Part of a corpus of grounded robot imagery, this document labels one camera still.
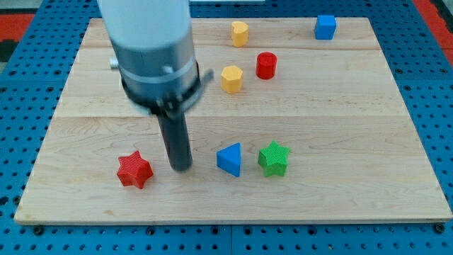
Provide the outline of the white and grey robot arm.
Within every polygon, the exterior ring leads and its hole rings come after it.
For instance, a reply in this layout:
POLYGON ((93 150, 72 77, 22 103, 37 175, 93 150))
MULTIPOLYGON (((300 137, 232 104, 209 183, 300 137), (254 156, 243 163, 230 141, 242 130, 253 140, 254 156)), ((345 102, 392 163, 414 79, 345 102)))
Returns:
POLYGON ((190 6, 184 0, 98 0, 123 89, 160 115, 186 112, 213 72, 200 76, 190 6))

